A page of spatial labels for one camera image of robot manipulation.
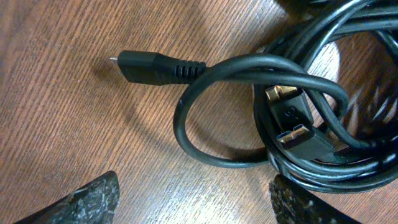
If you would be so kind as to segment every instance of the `usb cable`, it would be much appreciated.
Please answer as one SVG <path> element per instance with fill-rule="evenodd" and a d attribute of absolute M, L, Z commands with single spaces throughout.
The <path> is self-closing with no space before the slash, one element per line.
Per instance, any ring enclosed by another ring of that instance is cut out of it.
<path fill-rule="evenodd" d="M 201 162 L 226 168 L 270 163 L 295 183 L 319 192 L 347 194 L 382 187 L 398 178 L 398 121 L 368 139 L 352 137 L 340 123 L 348 108 L 347 93 L 307 70 L 324 45 L 358 32 L 372 32 L 398 66 L 398 2 L 312 2 L 322 6 L 318 16 L 297 24 L 263 53 L 233 57 L 212 67 L 152 52 L 123 51 L 111 60 L 129 82 L 190 84 L 177 103 L 173 127 L 181 148 Z M 267 149 L 263 155 L 222 159 L 202 152 L 188 139 L 185 122 L 193 102 L 222 80 L 254 85 L 254 119 Z M 305 94 L 325 121 L 319 127 L 313 126 Z M 335 99 L 334 111 L 324 94 Z M 325 136 L 329 132 L 348 147 L 336 151 Z"/>

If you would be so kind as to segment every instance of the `brown wood grain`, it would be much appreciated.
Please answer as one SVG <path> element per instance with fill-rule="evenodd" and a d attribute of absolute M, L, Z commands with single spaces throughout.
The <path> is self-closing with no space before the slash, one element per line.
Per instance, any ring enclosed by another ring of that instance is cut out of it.
<path fill-rule="evenodd" d="M 297 16 L 271 0 L 1 0 L 0 16 L 0 223 L 107 170 L 121 186 L 114 223 L 275 223 L 270 165 L 221 169 L 189 158 L 172 131 L 187 86 L 128 83 L 108 59 L 145 50 L 213 65 L 253 52 Z M 369 34 L 326 46 L 310 69 L 353 97 L 344 122 L 357 135 L 380 125 L 371 121 L 383 103 L 387 112 L 396 107 L 389 88 L 396 71 Z M 188 135 L 225 157 L 263 147 L 251 86 L 207 89 L 190 112 Z M 398 181 L 363 194 L 317 195 L 361 222 L 398 222 Z"/>

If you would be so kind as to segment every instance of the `wooden table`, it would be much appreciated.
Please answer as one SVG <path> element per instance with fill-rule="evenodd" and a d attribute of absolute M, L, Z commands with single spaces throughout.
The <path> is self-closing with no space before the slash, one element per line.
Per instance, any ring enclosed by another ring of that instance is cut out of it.
<path fill-rule="evenodd" d="M 1 0 L 0 222 L 114 170 L 121 187 L 114 223 L 275 223 L 270 165 L 234 170 L 191 159 L 172 131 L 187 86 L 128 83 L 108 59 L 143 50 L 213 65 L 297 23 L 286 8 L 271 0 Z M 395 105 L 388 96 L 397 70 L 386 58 L 361 34 L 325 47 L 310 69 L 353 97 L 344 121 L 353 134 L 377 124 L 368 125 L 386 99 L 388 110 Z M 188 133 L 196 146 L 225 157 L 263 147 L 251 86 L 207 89 Z M 398 181 L 364 194 L 317 195 L 361 222 L 398 222 Z"/>

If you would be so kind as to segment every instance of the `wire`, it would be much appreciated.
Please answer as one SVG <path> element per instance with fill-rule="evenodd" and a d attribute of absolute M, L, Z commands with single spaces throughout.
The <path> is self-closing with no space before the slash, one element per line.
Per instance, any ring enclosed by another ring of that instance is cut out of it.
<path fill-rule="evenodd" d="M 313 1 L 323 6 L 327 1 Z M 348 107 L 348 95 L 338 84 L 309 75 L 322 47 L 358 32 L 371 31 L 398 65 L 398 7 L 396 1 L 350 0 L 326 4 L 319 16 L 296 25 L 271 43 L 262 54 L 227 59 L 204 71 L 181 96 L 174 114 L 174 133 L 182 149 L 209 165 L 245 168 L 270 162 L 289 179 L 309 190 L 358 193 L 382 187 L 398 178 L 398 122 L 390 122 L 374 139 L 356 139 L 340 123 Z M 254 84 L 254 118 L 266 153 L 242 159 L 223 159 L 197 149 L 188 139 L 187 114 L 199 95 L 214 82 L 237 80 Z M 279 148 L 280 130 L 266 101 L 265 90 L 273 85 L 296 86 L 309 96 L 325 121 L 319 127 L 338 136 L 349 147 L 333 153 L 328 162 L 299 159 Z M 337 102 L 333 111 L 324 94 Z"/>

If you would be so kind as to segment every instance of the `connector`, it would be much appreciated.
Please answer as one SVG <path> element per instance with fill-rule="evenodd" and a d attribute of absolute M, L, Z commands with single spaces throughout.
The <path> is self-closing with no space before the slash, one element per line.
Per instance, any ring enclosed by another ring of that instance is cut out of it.
<path fill-rule="evenodd" d="M 267 102 L 282 131 L 299 124 L 313 124 L 311 109 L 302 89 L 292 86 L 273 86 L 266 90 Z"/>
<path fill-rule="evenodd" d="M 153 52 L 122 51 L 110 58 L 127 81 L 148 85 L 190 84 L 206 70 L 204 62 L 179 60 Z"/>
<path fill-rule="evenodd" d="M 285 150 L 300 159 L 319 159 L 334 152 L 326 136 L 313 126 L 297 125 L 292 131 L 286 131 L 277 136 L 277 140 Z"/>

